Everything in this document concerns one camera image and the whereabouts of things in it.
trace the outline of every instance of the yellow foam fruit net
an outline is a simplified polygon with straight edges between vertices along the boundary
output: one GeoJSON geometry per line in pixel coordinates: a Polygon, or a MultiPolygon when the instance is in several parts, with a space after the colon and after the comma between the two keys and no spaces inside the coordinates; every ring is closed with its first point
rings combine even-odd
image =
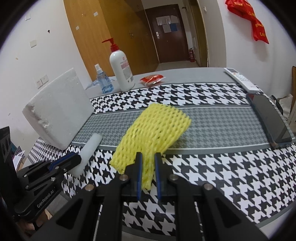
{"type": "Polygon", "coordinates": [[[133,164],[136,153],[143,154],[142,189],[150,190],[154,173],[154,154],[163,154],[190,126],[191,119],[181,110],[151,104],[127,130],[116,148],[110,165],[120,174],[133,164]]]}

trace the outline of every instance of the screw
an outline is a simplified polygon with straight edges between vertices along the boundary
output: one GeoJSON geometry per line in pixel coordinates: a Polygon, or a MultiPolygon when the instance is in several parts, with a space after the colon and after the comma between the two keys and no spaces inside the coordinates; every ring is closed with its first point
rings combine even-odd
{"type": "Polygon", "coordinates": [[[212,184],[210,184],[210,183],[206,183],[206,184],[204,184],[204,189],[205,190],[212,190],[213,189],[213,185],[212,184]]]}
{"type": "Polygon", "coordinates": [[[178,180],[178,178],[179,178],[179,176],[176,175],[176,174],[171,174],[171,175],[170,175],[170,179],[171,179],[172,181],[176,181],[176,180],[178,180]]]}
{"type": "Polygon", "coordinates": [[[121,181],[126,181],[128,179],[128,175],[127,174],[122,174],[122,175],[120,175],[119,179],[121,181]]]}
{"type": "Polygon", "coordinates": [[[91,190],[94,189],[94,185],[92,185],[92,184],[87,184],[87,185],[84,187],[84,189],[87,190],[87,191],[91,191],[91,190]]]}

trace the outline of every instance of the white air conditioner remote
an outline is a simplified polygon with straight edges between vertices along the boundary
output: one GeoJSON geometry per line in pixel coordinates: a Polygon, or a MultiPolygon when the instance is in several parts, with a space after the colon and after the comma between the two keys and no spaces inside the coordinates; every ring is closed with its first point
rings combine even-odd
{"type": "Polygon", "coordinates": [[[226,73],[229,74],[236,82],[238,82],[248,93],[256,94],[260,91],[257,86],[255,86],[251,81],[249,81],[245,76],[237,72],[235,69],[224,69],[226,70],[226,73]]]}

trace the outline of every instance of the red cloth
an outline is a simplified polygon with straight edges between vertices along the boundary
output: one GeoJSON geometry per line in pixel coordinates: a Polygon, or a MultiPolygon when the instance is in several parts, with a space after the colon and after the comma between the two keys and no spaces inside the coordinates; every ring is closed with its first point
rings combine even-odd
{"type": "Polygon", "coordinates": [[[262,40],[269,44],[263,24],[256,18],[251,4],[246,0],[226,0],[225,4],[230,12],[251,21],[253,37],[256,41],[262,40]]]}

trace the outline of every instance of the black phone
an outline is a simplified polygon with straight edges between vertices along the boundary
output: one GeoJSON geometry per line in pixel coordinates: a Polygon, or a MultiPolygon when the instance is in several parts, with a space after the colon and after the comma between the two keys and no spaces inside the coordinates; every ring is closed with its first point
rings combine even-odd
{"type": "Polygon", "coordinates": [[[292,136],[280,113],[270,100],[261,94],[247,94],[247,100],[257,114],[270,144],[277,148],[291,144],[292,136]]]}

